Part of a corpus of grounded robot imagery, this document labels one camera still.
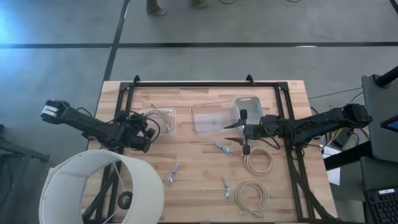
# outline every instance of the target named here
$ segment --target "computer monitor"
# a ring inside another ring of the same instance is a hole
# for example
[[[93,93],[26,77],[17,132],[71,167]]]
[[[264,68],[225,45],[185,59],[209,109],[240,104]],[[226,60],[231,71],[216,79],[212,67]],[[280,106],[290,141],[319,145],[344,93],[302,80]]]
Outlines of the computer monitor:
[[[398,132],[398,116],[390,118],[387,121],[383,121],[381,123],[381,127],[391,131]]]

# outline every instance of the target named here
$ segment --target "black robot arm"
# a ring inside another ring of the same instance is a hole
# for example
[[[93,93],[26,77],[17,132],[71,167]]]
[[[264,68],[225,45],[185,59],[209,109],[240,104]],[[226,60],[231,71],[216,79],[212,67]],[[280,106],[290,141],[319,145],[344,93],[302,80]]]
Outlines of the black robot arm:
[[[284,119],[277,115],[265,115],[259,124],[246,124],[247,111],[241,110],[241,119],[231,126],[244,126],[244,139],[228,138],[243,145],[243,154],[250,154],[249,140],[278,136],[291,137],[293,147],[303,147],[316,136],[321,136],[340,128],[364,128],[371,121],[364,106],[349,104],[342,108],[333,108],[325,113],[303,119]]]
[[[155,133],[152,128],[147,130],[146,117],[141,114],[134,113],[129,117],[128,111],[122,111],[113,122],[105,123],[80,113],[66,101],[47,100],[45,105],[41,113],[43,121],[79,129],[85,138],[94,137],[108,149],[130,147],[147,152]]]

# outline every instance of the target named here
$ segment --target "shoe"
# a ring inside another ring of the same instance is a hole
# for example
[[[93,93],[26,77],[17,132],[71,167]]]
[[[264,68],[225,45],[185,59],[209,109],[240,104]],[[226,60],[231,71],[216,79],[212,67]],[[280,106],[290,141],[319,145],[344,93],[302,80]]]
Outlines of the shoe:
[[[209,4],[205,0],[194,0],[192,7],[194,9],[204,9],[209,7]]]
[[[164,10],[164,9],[160,9],[160,10],[155,11],[155,12],[154,11],[149,11],[148,12],[148,14],[151,15],[151,16],[163,16],[166,13],[167,13],[167,11]]]

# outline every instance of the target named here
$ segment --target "concrete floor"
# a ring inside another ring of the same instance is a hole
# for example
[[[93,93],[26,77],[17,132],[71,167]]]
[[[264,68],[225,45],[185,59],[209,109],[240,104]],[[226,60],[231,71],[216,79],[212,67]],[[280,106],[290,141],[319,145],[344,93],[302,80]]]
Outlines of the concrete floor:
[[[121,43],[398,41],[398,15],[386,0],[240,0],[228,6],[210,1],[202,11],[190,9],[188,1],[159,2],[168,10],[164,17],[149,17],[144,1],[130,3]],[[122,5],[123,0],[0,0],[0,44],[110,44]],[[40,120],[44,101],[67,100],[94,113],[110,51],[0,49],[0,123],[7,128],[6,138],[51,154],[47,164],[32,161],[13,223],[39,222],[37,206],[48,168],[86,149],[79,131]],[[383,74],[397,65],[397,58],[398,47],[119,49],[110,80],[134,75],[142,80],[242,80],[251,74],[256,80],[305,80],[311,98],[360,87],[362,75]],[[360,91],[310,103],[326,111]],[[360,221],[357,203],[339,198],[336,206],[343,219]]]

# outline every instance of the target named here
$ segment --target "keyboard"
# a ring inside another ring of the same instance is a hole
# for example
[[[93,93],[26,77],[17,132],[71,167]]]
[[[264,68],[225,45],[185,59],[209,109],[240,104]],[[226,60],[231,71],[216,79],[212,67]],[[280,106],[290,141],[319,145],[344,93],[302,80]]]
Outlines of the keyboard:
[[[398,224],[398,188],[364,192],[373,221],[379,224]]]

